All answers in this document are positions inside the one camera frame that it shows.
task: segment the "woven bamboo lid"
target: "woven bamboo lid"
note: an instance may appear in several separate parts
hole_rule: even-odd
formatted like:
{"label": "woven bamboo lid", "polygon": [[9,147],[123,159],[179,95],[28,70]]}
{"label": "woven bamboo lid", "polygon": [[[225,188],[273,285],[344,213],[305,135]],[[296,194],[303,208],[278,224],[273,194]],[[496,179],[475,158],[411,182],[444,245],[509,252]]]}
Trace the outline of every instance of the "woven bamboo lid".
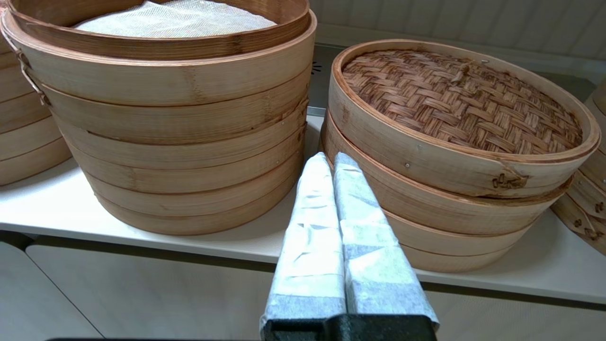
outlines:
{"label": "woven bamboo lid", "polygon": [[570,150],[583,141],[571,112],[482,62],[422,50],[384,50],[357,56],[342,74],[377,111],[442,141],[535,155]]}

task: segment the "white countertop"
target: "white countertop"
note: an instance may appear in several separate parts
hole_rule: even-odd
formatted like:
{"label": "white countertop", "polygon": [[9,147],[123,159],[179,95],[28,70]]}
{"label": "white countertop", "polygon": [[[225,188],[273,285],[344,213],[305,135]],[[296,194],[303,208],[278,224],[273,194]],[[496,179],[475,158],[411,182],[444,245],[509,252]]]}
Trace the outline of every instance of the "white countertop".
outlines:
{"label": "white countertop", "polygon": [[[306,154],[322,118],[308,116]],[[295,200],[293,189],[270,212],[229,231],[192,237],[155,234],[111,216],[97,202],[75,161],[0,187],[0,229],[276,263]],[[423,282],[606,304],[606,256],[546,212],[497,263],[473,272],[417,270]]]}

